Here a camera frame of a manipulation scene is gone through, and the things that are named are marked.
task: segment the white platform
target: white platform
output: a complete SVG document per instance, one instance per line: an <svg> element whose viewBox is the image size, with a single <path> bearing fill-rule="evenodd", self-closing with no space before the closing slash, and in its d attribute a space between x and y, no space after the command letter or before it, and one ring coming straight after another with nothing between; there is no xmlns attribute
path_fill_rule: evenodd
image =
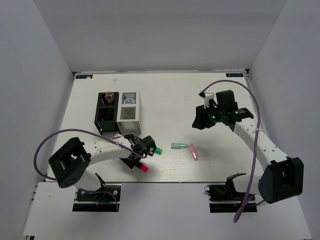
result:
<svg viewBox="0 0 320 240"><path fill-rule="evenodd" d="M98 133L94 118L99 92L140 91L142 134L151 135L161 156L143 160L147 173L130 169L119 159L100 162L88 169L106 182L224 182L236 173L249 173L253 154L246 144L222 123L210 129L193 129L196 106L204 102L199 92L208 84L226 79L225 73L126 73L94 74L92 79L75 79L61 129L79 128ZM228 78L246 84L243 77ZM254 113L248 92L234 83L218 83L212 92L233 90L240 108ZM81 141L97 138L79 132L57 137L54 152L72 137ZM199 155L195 161L188 149L171 149L171 143L194 144ZM262 175L260 164L256 174ZM51 169L48 175L54 177Z"/></svg>
<svg viewBox="0 0 320 240"><path fill-rule="evenodd" d="M302 240L296 197L243 213L210 213L204 183L123 183L119 212L72 212L76 188L38 185L24 235L35 240Z"/></svg>

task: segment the white wall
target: white wall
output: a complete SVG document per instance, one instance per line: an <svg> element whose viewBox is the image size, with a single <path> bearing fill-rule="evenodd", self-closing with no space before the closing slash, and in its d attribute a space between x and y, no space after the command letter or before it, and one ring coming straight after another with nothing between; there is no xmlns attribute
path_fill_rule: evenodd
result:
<svg viewBox="0 0 320 240"><path fill-rule="evenodd" d="M34 0L74 72L250 68L286 0Z"/></svg>
<svg viewBox="0 0 320 240"><path fill-rule="evenodd" d="M320 1L288 1L254 61L250 77L271 139L304 162L299 197L320 239Z"/></svg>
<svg viewBox="0 0 320 240"><path fill-rule="evenodd" d="M61 123L72 73L32 0L0 7L0 238L20 239L36 183L33 155ZM45 171L47 158L39 160Z"/></svg>

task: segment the black metal bracket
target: black metal bracket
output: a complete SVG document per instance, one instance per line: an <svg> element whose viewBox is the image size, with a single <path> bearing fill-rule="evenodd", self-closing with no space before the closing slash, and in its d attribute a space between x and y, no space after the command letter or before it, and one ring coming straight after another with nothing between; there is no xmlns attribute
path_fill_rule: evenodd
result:
<svg viewBox="0 0 320 240"><path fill-rule="evenodd" d="M120 206L121 185L105 185L101 190L114 194ZM73 212L117 212L114 199L106 193L91 194L78 190L75 200Z"/></svg>

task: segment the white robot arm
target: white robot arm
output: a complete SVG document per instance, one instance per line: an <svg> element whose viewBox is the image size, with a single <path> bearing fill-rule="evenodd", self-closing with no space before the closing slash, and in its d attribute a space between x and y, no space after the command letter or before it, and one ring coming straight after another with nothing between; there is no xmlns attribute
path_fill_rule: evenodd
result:
<svg viewBox="0 0 320 240"><path fill-rule="evenodd" d="M204 104L196 107L193 128L203 130L216 123L224 123L254 151L257 122L246 108L238 108L231 90L214 94L208 90L199 94ZM304 164L298 158L290 158L281 151L263 132L259 132L257 159L264 171L262 176L253 176L250 194L260 195L269 204L300 195L303 188ZM217 192L217 199L232 200L238 193L247 191L250 176L237 173L227 178L225 192Z"/></svg>
<svg viewBox="0 0 320 240"><path fill-rule="evenodd" d="M144 172L148 171L148 167L142 164L140 159L142 156L153 156L156 151L157 147L151 136L141 139L133 134L125 136L117 134L113 139L120 145L103 140L81 142L78 137L67 141L49 159L59 187L76 186L87 191L97 191L103 188L102 178L86 168L111 159L119 158L131 169L138 167Z"/></svg>

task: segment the green cap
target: green cap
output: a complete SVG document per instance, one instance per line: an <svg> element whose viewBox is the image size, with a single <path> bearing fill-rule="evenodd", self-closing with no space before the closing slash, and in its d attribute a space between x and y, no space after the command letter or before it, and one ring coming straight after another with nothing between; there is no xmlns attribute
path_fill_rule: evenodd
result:
<svg viewBox="0 0 320 240"><path fill-rule="evenodd" d="M161 148L156 148L154 151L155 154L161 155L162 154L162 149Z"/></svg>

